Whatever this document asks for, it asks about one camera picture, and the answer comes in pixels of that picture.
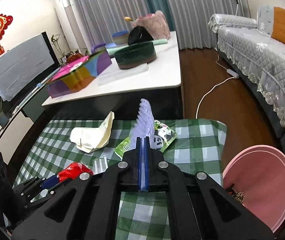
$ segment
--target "green cloth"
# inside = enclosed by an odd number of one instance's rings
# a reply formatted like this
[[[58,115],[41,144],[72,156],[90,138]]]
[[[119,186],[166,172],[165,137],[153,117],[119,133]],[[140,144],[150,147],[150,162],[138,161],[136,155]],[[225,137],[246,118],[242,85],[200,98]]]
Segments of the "green cloth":
[[[206,119],[160,121],[177,132],[177,138],[164,152],[164,159],[184,172],[195,174],[205,171],[221,184],[220,157],[227,127],[221,122]],[[71,130],[74,127],[98,127],[101,121],[50,121],[23,163],[15,185],[34,176],[48,178],[75,161],[92,167],[95,158],[105,155],[109,165],[119,162],[114,148],[129,136],[134,122],[114,121],[108,145],[87,154],[70,142]],[[46,194],[47,190],[44,190],[41,196]],[[123,192],[116,239],[170,239],[165,193]]]

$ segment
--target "pink bowl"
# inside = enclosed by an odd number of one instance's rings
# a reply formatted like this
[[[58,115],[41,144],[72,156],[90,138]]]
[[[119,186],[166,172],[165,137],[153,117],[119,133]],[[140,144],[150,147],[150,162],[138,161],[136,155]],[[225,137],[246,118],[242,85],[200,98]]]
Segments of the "pink bowl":
[[[235,184],[244,206],[275,232],[285,219],[285,155],[268,145],[237,154],[222,173],[225,188]]]

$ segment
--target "lace trim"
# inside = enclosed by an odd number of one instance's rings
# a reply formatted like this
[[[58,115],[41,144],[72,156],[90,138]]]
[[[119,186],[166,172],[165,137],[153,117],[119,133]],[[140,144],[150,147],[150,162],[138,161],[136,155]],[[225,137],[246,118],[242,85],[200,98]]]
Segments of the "lace trim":
[[[224,54],[226,54],[227,58],[232,61],[234,65],[238,67],[238,69],[248,77],[248,79],[252,82],[257,84],[257,91],[259,91],[263,97],[265,98],[267,104],[273,105],[273,111],[277,113],[278,118],[280,119],[280,125],[285,128],[285,108],[282,106],[277,107],[275,104],[275,101],[279,99],[279,95],[274,96],[272,92],[268,91],[265,92],[263,90],[263,87],[260,83],[260,77],[255,76],[254,73],[249,73],[249,69],[242,63],[238,61],[238,58],[232,58],[232,56],[229,54],[229,52],[223,48],[223,46],[218,42],[217,46],[220,51],[222,51]]]

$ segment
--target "sofa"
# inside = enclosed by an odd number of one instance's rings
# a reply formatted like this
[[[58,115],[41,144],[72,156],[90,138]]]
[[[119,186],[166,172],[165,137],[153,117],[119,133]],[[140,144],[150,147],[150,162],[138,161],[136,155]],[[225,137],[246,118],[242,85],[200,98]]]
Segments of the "sofa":
[[[260,6],[257,19],[214,14],[209,27],[217,51],[258,100],[285,154],[285,44],[272,38],[273,6]]]

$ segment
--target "pink fabric bag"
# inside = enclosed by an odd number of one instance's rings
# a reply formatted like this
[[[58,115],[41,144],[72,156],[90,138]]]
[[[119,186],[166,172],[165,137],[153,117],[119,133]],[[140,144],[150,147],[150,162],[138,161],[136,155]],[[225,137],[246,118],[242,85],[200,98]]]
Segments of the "pink fabric bag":
[[[136,26],[144,26],[154,40],[169,39],[170,30],[162,11],[156,11],[156,13],[148,14],[145,17],[140,17],[131,22],[132,28]]]

